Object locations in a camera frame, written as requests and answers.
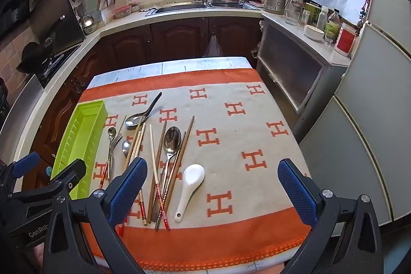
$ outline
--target green plastic tray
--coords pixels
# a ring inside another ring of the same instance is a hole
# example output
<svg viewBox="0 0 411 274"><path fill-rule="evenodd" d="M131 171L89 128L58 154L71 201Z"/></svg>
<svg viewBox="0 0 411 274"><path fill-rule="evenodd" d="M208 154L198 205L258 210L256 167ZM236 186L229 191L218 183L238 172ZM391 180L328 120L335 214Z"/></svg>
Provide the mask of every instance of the green plastic tray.
<svg viewBox="0 0 411 274"><path fill-rule="evenodd" d="M64 131L51 177L54 178L75 159L83 159L86 163L86 175L70 192L72 199L89 196L97 148L107 116L103 100L77 105Z"/></svg>

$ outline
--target orange border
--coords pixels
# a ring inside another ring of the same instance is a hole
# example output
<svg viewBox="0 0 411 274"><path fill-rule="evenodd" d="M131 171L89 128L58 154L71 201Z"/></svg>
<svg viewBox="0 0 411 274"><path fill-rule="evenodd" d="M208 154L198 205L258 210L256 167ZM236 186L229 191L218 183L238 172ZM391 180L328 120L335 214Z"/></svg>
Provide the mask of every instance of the orange border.
<svg viewBox="0 0 411 274"><path fill-rule="evenodd" d="M254 82L262 82L260 75L258 75L257 71L254 69L190 71L174 73L171 75L132 79L124 82L93 87L83 92L79 102L182 86Z"/></svg>
<svg viewBox="0 0 411 274"><path fill-rule="evenodd" d="M89 224L84 224L93 254L104 258ZM144 269L193 271L248 263L300 245L310 227L295 209L287 208L235 223L203 228L160 229L127 227L122 238Z"/></svg>

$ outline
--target tablecloth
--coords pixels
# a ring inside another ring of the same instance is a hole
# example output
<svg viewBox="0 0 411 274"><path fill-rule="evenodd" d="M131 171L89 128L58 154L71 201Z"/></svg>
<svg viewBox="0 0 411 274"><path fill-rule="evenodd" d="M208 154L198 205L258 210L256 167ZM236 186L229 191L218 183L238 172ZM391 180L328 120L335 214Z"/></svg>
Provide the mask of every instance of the tablecloth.
<svg viewBox="0 0 411 274"><path fill-rule="evenodd" d="M309 175L303 155L282 113L253 69L208 70L128 80L87 89L80 103L103 99L108 111L100 139L90 193L98 188L108 154L107 128L126 115L142 112L162 92L147 119L157 151L163 122L184 132L195 121L168 210L171 231L142 224L138 202L133 205L122 240L144 269L195 271L250 264L278 256L300 245L310 228L303 225L278 177L278 162L291 158ZM122 128L123 139L134 131ZM149 133L140 156L147 161L143 185L149 199L153 167ZM125 169L121 145L115 150L115 175ZM182 173L202 165L205 180L193 194L180 223L174 214L182 189ZM91 249L103 257L85 226Z"/></svg>

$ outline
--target stainless steel sink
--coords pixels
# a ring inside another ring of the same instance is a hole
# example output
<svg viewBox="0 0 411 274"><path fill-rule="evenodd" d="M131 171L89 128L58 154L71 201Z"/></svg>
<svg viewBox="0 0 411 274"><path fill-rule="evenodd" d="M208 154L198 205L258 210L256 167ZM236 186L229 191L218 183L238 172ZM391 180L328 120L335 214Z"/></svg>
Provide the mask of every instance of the stainless steel sink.
<svg viewBox="0 0 411 274"><path fill-rule="evenodd" d="M170 5L163 6L162 8L152 8L147 12L145 16L147 17L148 15L154 15L158 13L191 10L191 9L196 9L196 8L236 8L236 9L257 10L257 11L260 10L259 8L256 8L255 6L252 6L248 3L243 3L243 2L237 6L230 6L230 5L223 5L223 4L214 5L211 2L208 2L205 4L203 2L187 2L187 3L170 4Z"/></svg>
<svg viewBox="0 0 411 274"><path fill-rule="evenodd" d="M173 11L182 11L182 10L191 10L196 8L206 8L207 6L203 2L187 2L187 3L177 3L163 6L162 8L152 8L147 12L145 16L173 12Z"/></svg>

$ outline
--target blue gripper pad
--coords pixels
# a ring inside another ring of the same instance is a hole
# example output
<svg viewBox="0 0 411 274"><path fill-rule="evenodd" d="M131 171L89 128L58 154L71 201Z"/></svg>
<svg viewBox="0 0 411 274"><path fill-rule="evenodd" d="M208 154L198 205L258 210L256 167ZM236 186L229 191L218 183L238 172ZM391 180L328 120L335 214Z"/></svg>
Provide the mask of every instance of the blue gripper pad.
<svg viewBox="0 0 411 274"><path fill-rule="evenodd" d="M28 154L26 157L23 157L19 161L16 161L13 166L13 177L21 178L31 169L35 168L40 162L40 156L36 152Z"/></svg>
<svg viewBox="0 0 411 274"><path fill-rule="evenodd" d="M317 206L310 193L285 160L280 161L277 174L301 221L314 227L318 222Z"/></svg>
<svg viewBox="0 0 411 274"><path fill-rule="evenodd" d="M124 180L109 203L107 221L112 228L124 222L124 219L126 218L131 206L134 203L134 200L138 195L138 192L141 190L141 187L147 177L146 161L140 157L135 158L126 171L121 176L116 177L110 186L114 186L116 184L115 181L117 178L123 177Z"/></svg>

